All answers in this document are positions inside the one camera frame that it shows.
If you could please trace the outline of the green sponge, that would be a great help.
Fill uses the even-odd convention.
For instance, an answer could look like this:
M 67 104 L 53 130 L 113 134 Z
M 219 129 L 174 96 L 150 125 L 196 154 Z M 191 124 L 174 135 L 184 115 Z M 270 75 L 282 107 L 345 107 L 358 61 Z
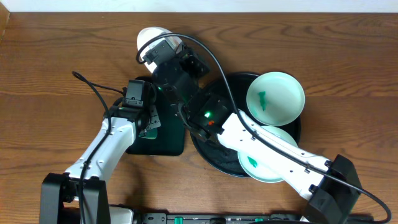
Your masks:
M 140 138 L 144 139 L 155 139 L 157 137 L 157 129 L 145 129 L 139 133 Z

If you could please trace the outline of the white plate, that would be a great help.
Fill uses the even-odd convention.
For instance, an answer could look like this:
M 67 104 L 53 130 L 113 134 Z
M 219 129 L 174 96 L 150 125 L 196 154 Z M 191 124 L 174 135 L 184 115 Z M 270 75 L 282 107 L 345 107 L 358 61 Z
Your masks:
M 162 28 L 162 27 L 147 27 L 145 29 L 142 29 L 140 33 L 137 36 L 137 49 L 140 50 L 141 47 L 154 37 L 157 37 L 158 35 L 161 34 L 168 34 L 171 33 L 170 30 Z M 161 43 L 163 40 L 166 40 L 169 45 L 176 51 L 180 52 L 182 49 L 181 44 L 183 41 L 179 37 L 164 37 L 159 40 L 154 41 L 153 43 L 149 44 L 144 50 L 139 54 L 140 59 L 145 56 L 145 54 L 153 49 L 157 44 Z

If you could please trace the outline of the light green plate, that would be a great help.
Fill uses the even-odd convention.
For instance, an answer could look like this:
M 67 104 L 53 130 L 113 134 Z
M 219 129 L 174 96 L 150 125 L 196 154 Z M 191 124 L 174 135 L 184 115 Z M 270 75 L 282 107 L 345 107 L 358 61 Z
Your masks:
M 274 126 L 263 126 L 262 128 L 277 136 L 278 138 L 281 138 L 284 141 L 290 143 L 291 145 L 295 147 L 298 146 L 298 144 L 295 142 L 295 139 L 283 129 Z M 238 160 L 245 173 L 247 173 L 253 179 L 269 184 L 283 181 L 283 178 L 281 176 L 268 169 L 265 165 L 258 163 L 256 160 L 252 159 L 245 153 L 239 152 Z
M 258 76 L 246 93 L 250 114 L 269 126 L 293 122 L 305 106 L 305 92 L 299 81 L 288 73 L 268 72 Z

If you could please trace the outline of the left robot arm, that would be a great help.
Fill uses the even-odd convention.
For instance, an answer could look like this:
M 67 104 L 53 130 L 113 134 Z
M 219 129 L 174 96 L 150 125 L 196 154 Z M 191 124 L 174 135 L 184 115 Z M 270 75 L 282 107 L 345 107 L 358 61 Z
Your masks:
M 83 155 L 62 174 L 49 173 L 41 186 L 40 223 L 134 223 L 130 208 L 111 206 L 107 183 L 138 135 L 160 126 L 154 105 L 112 106 Z

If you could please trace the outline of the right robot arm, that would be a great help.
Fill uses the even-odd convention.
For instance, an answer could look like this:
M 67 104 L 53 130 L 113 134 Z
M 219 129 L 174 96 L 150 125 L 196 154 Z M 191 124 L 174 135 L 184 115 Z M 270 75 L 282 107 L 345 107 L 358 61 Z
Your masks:
M 264 164 L 308 201 L 303 216 L 312 223 L 346 223 L 361 186 L 353 163 L 301 150 L 266 131 L 230 99 L 206 93 L 198 79 L 208 66 L 190 48 L 160 44 L 143 57 L 155 65 L 154 83 L 198 139 L 245 153 Z

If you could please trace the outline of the black rectangular tray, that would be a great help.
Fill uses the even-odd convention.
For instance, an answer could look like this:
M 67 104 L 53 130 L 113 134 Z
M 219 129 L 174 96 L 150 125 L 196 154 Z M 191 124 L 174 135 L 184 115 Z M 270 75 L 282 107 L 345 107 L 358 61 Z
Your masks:
M 162 90 L 154 84 L 150 85 L 151 105 L 155 105 L 159 114 L 161 127 L 157 129 L 155 139 L 136 138 L 126 152 L 136 155 L 178 156 L 183 152 L 185 128 L 175 115 Z

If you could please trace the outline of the round black tray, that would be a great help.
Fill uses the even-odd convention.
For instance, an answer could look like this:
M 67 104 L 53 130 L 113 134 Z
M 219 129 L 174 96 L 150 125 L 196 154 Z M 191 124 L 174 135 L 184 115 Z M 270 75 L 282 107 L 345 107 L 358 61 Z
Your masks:
M 235 72 L 227 75 L 227 80 L 237 107 L 243 110 L 253 121 L 256 119 L 249 112 L 246 103 L 246 93 L 250 84 L 259 76 L 258 73 Z M 209 91 L 216 95 L 228 97 L 226 86 L 223 79 L 217 79 L 204 87 L 205 91 Z M 293 122 L 280 127 L 286 131 L 296 143 L 300 141 L 301 120 L 296 118 Z M 213 142 L 203 142 L 191 135 L 193 145 L 199 154 L 211 166 L 219 171 L 235 177 L 248 177 L 249 175 L 241 167 L 238 160 L 238 153 L 224 146 L 214 144 Z

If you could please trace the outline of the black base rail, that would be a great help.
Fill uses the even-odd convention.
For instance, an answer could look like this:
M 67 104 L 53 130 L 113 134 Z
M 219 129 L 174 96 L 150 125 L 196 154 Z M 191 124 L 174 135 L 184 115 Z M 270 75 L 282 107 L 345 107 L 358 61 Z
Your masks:
M 301 221 L 300 215 L 272 214 L 272 215 L 200 215 L 200 214 L 166 214 L 143 213 L 139 221 L 142 224 L 244 224 L 270 221 Z

